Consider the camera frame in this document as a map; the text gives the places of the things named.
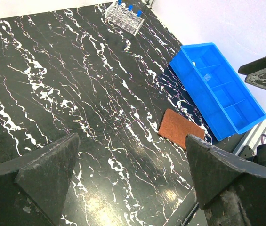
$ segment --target brown coaster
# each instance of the brown coaster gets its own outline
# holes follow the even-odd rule
[[[205,131],[171,109],[165,111],[159,132],[161,136],[186,149],[187,134],[194,134],[198,138],[205,138]]]

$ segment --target test tube rack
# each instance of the test tube rack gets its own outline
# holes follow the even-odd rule
[[[106,10],[105,19],[108,19],[135,36],[141,28],[144,19],[140,17],[135,17],[135,19],[131,18],[128,16],[127,12],[128,9],[123,7],[123,5],[117,7],[117,1],[115,1]]]

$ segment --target blue tray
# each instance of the blue tray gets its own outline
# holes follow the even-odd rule
[[[266,118],[215,44],[182,46],[170,66],[218,141],[244,133]]]

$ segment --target marble surface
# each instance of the marble surface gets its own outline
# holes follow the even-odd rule
[[[81,138],[61,226],[181,225],[196,200],[186,152],[157,134],[165,110],[215,142],[169,68],[181,44],[128,2],[145,12],[136,37],[109,4],[0,19],[0,163]]]

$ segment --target brown sponge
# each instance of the brown sponge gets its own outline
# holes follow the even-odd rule
[[[205,138],[205,131],[171,109],[165,111],[159,132],[161,136],[186,149],[187,134],[194,134],[198,138]]]

